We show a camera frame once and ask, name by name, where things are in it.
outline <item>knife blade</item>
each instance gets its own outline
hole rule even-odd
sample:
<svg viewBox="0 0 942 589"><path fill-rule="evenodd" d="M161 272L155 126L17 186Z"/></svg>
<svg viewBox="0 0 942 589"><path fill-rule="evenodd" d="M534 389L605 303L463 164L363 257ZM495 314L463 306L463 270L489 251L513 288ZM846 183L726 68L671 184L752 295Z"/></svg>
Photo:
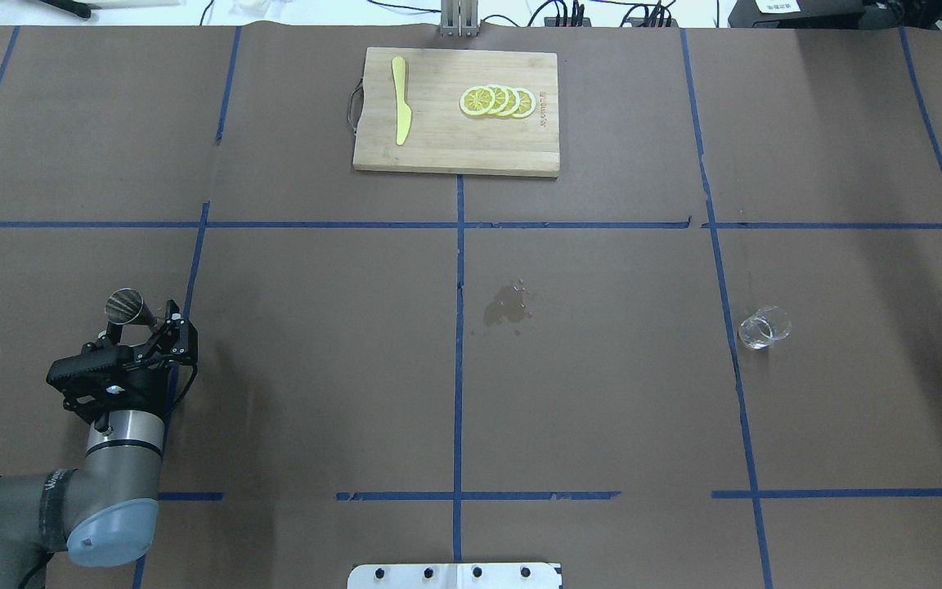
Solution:
<svg viewBox="0 0 942 589"><path fill-rule="evenodd" d="M393 57L392 75L395 77L395 142L402 145L409 137L409 126L412 124L412 109L405 101L406 63L402 56Z"/></svg>

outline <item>glass of water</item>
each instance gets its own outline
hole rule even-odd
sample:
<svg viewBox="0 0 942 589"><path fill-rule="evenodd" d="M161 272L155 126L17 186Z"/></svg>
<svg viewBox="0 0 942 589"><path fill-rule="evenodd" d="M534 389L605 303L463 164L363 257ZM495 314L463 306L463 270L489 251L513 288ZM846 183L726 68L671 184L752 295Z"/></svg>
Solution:
<svg viewBox="0 0 942 589"><path fill-rule="evenodd" d="M792 333L792 320L780 307L756 310L740 324L740 340L752 350L762 350Z"/></svg>

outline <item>water spill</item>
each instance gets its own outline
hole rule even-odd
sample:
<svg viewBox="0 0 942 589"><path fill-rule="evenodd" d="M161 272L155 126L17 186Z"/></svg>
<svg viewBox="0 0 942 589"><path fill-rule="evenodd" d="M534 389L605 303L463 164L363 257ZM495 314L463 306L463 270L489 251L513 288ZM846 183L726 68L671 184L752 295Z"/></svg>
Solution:
<svg viewBox="0 0 942 589"><path fill-rule="evenodd" d="M504 320L518 323L523 318L533 317L526 312L526 300L523 298L525 294L524 288L513 284L501 287L493 295L493 302L486 306L482 320L486 325L500 325Z"/></svg>

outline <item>lemon slice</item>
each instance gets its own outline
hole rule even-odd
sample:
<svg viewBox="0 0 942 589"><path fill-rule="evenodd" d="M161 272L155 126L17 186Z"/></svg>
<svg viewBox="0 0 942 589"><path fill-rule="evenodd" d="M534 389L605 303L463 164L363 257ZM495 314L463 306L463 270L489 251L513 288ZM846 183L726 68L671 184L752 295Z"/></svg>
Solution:
<svg viewBox="0 0 942 589"><path fill-rule="evenodd" d="M496 94L488 86L472 86L460 94L460 110L467 116L482 116L493 108Z"/></svg>
<svg viewBox="0 0 942 589"><path fill-rule="evenodd" d="M511 94L508 93L509 88L501 86L499 83L490 83L489 88L493 90L493 96L495 97L493 108L489 109L490 115L496 115L502 110L507 110L508 104L511 104Z"/></svg>
<svg viewBox="0 0 942 589"><path fill-rule="evenodd" d="M518 92L508 86L504 86L504 91L508 94L508 96L511 97L511 100L508 101L508 108L505 108L501 112L497 112L497 116L511 116L516 110L518 110Z"/></svg>
<svg viewBox="0 0 942 589"><path fill-rule="evenodd" d="M526 88L514 88L515 96L518 97L518 108L511 113L512 119L525 119L533 115L536 110L536 96Z"/></svg>

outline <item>wooden cutting board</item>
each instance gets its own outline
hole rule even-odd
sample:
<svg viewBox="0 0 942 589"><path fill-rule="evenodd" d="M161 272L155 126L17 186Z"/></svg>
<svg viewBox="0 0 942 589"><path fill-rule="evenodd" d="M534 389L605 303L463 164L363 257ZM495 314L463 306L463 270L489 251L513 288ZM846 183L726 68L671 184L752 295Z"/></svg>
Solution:
<svg viewBox="0 0 942 589"><path fill-rule="evenodd" d="M406 60L406 101L412 109L412 124L402 146L395 141L395 56ZM464 115L461 94L486 83L531 90L537 97L536 111L526 119ZM558 176L554 53L370 47L362 86L356 170Z"/></svg>

